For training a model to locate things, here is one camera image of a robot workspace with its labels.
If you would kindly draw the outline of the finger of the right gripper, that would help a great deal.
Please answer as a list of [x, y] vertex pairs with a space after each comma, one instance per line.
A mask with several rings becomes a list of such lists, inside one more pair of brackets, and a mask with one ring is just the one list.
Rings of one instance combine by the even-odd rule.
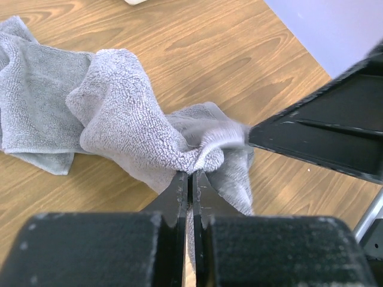
[[337, 78], [255, 125], [248, 143], [382, 182], [382, 44]]

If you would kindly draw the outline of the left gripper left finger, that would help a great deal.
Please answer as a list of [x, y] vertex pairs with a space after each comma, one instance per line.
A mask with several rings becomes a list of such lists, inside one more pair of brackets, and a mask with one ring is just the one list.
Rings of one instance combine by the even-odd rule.
[[2, 286], [184, 286], [188, 176], [140, 212], [39, 213], [18, 232]]

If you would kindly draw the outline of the grey towel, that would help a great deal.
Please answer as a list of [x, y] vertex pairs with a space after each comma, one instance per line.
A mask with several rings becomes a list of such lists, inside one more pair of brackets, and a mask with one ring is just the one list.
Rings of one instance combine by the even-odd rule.
[[60, 50], [17, 16], [1, 23], [1, 150], [54, 175], [69, 172], [75, 153], [95, 154], [161, 193], [176, 171], [204, 170], [219, 195], [252, 215], [249, 131], [212, 102], [164, 114], [125, 49]]

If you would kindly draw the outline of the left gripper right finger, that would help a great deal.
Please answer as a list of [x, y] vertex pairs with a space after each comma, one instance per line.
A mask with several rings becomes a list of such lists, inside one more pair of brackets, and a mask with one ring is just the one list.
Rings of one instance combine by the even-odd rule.
[[352, 231], [331, 216], [245, 216], [192, 176], [197, 286], [376, 286]]

